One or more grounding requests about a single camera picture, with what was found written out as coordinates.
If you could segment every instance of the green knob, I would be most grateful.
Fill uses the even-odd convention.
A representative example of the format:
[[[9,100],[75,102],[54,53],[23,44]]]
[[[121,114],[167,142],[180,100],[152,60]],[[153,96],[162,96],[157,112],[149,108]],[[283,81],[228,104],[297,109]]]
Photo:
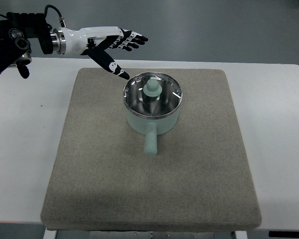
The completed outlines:
[[[150,97],[157,97],[161,94],[162,91],[163,91],[163,89],[162,89],[161,85],[154,78],[150,78],[146,82],[146,85],[143,88],[144,94],[147,96],[150,96]]]

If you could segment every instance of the gray felt mat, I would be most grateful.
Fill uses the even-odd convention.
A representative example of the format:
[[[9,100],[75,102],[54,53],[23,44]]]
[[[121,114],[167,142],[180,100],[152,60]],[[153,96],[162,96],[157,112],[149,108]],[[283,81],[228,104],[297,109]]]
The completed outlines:
[[[175,127],[158,155],[125,118],[123,79],[78,73],[41,219],[51,230],[251,230],[261,214],[230,89],[221,70],[164,72],[183,89]]]

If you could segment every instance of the robotic hand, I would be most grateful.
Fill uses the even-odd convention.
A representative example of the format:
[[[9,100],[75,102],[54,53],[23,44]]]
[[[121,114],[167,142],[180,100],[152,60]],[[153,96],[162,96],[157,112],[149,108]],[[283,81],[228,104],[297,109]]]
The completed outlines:
[[[137,32],[116,26],[86,27],[78,31],[61,27],[53,31],[53,37],[56,39],[54,49],[59,54],[76,52],[88,55],[105,70],[127,80],[129,75],[104,50],[119,48],[131,51],[132,48],[138,48],[138,44],[143,45],[148,41]]]
[[[48,8],[53,8],[59,15],[60,28],[52,31],[45,18]],[[47,5],[45,13],[13,13],[8,12],[6,20],[0,20],[0,74],[9,66],[16,66],[23,78],[29,77],[26,67],[31,62],[31,48],[28,38],[38,38],[42,52],[52,54],[77,53],[89,55],[105,70],[122,78],[129,79],[124,72],[105,52],[108,48],[119,48],[131,51],[145,44],[148,39],[134,31],[118,27],[87,27],[78,31],[66,28],[60,11]]]

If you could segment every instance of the pot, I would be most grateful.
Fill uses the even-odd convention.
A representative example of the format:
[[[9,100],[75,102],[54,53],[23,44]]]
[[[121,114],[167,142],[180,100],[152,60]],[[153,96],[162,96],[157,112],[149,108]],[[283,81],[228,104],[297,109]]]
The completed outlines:
[[[129,125],[146,135],[144,152],[157,154],[157,135],[171,130],[177,122],[183,93],[178,82],[159,72],[145,72],[131,78],[123,100]]]

